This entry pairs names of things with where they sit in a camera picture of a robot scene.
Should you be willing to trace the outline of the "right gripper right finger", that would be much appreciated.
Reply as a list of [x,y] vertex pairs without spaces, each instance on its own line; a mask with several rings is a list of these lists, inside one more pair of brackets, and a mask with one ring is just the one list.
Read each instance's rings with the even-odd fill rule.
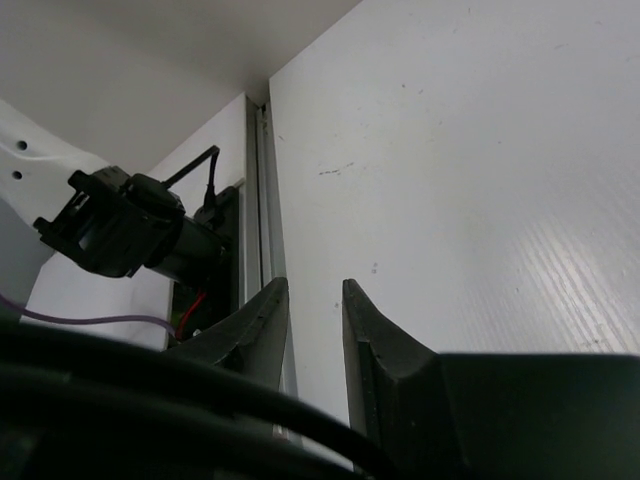
[[351,427],[405,479],[635,479],[639,360],[437,353],[342,286]]

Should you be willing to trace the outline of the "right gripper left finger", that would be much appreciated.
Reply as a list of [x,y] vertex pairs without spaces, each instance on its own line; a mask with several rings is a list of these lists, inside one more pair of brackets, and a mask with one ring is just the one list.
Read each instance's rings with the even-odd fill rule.
[[237,312],[165,353],[167,395],[246,395],[279,390],[289,318],[289,286],[277,277]]

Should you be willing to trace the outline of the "black headset with cable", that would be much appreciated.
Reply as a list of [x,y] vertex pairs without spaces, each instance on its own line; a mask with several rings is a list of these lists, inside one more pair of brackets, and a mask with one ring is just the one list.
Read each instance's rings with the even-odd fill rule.
[[371,441],[232,372],[70,331],[1,328],[5,479],[396,479]]

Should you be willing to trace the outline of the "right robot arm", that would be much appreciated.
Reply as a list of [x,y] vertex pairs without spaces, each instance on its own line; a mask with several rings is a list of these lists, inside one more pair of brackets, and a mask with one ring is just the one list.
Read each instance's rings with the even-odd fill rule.
[[343,284],[349,421],[278,392],[278,277],[237,303],[237,192],[194,217],[173,180],[130,175],[1,108],[1,195],[82,269],[147,267],[217,311],[153,352],[32,313],[1,328],[5,479],[635,479],[639,360],[437,353]]

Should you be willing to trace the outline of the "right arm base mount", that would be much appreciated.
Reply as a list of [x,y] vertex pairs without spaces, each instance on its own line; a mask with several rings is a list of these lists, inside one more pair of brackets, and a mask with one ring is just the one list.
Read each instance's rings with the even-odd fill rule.
[[178,306],[175,339],[184,342],[219,323],[239,308],[240,191],[218,192],[215,174],[220,148],[213,145],[163,181],[167,189],[204,162],[209,163],[202,204],[185,217],[170,260],[178,269],[175,286],[185,295]]

